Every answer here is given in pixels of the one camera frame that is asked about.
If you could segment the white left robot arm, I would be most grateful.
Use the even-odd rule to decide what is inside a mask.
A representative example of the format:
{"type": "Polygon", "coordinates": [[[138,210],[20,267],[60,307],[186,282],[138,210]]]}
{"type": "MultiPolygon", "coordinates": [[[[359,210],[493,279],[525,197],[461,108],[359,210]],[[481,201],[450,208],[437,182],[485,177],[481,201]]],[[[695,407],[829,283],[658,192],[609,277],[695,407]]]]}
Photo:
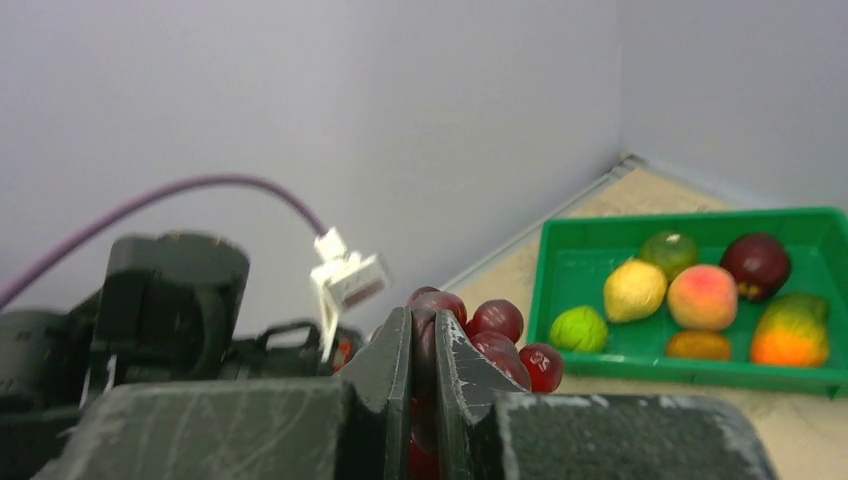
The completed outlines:
{"type": "Polygon", "coordinates": [[[239,246],[187,232],[129,236],[102,286],[68,311],[1,316],[1,475],[27,479],[63,449],[83,408],[128,383],[329,376],[363,347],[339,328],[324,358],[312,319],[234,334],[250,262],[239,246]]]}

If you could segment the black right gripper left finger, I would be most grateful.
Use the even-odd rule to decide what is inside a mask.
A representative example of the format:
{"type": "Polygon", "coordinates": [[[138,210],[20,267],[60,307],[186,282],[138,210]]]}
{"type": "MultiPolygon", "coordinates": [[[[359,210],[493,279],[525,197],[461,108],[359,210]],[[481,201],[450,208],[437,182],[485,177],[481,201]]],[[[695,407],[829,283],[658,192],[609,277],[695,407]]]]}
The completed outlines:
{"type": "Polygon", "coordinates": [[[411,314],[394,309],[331,377],[119,386],[43,479],[403,479],[411,314]]]}

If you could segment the dark red fake grapes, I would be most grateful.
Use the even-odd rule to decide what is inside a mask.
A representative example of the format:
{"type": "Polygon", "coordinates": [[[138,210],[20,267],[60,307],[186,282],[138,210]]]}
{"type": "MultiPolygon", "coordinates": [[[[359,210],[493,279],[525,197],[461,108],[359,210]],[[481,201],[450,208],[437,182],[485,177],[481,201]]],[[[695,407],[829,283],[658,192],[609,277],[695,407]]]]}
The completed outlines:
{"type": "Polygon", "coordinates": [[[494,362],[508,378],[531,392],[555,391],[561,383],[565,362],[556,349],[544,343],[530,343],[521,348],[516,346],[524,331],[524,317],[508,300],[487,300],[469,315],[459,296],[424,286],[412,293],[407,306],[412,311],[415,331],[408,477],[439,479],[435,367],[437,312],[451,312],[474,348],[494,362]]]}

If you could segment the orange pink fake peach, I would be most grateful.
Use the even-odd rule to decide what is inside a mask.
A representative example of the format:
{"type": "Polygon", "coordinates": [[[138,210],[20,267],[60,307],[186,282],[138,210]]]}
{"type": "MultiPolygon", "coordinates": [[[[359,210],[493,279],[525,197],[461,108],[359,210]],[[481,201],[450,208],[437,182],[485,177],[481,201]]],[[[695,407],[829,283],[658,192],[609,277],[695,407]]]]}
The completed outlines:
{"type": "Polygon", "coordinates": [[[725,269],[699,264],[681,272],[669,285],[666,301],[683,329],[723,331],[736,320],[738,292],[725,269]]]}

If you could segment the lime green fake fruit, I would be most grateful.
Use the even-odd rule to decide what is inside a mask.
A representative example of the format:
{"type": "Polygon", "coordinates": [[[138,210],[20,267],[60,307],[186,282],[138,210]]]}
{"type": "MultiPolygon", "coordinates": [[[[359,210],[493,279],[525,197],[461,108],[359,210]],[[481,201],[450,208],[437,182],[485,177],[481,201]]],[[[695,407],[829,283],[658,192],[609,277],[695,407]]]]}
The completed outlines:
{"type": "Polygon", "coordinates": [[[548,334],[549,343],[563,351],[600,353],[606,347],[609,329],[591,306],[571,308],[559,314],[548,334]]]}

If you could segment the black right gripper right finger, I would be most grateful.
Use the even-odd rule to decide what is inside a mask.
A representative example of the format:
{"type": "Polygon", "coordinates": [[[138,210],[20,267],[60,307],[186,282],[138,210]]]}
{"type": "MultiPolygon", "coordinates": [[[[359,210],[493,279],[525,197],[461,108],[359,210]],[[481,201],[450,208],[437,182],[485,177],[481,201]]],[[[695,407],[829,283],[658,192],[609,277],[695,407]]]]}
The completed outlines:
{"type": "Polygon", "coordinates": [[[679,394],[535,394],[435,321],[439,449],[446,479],[774,479],[732,404],[679,394]]]}

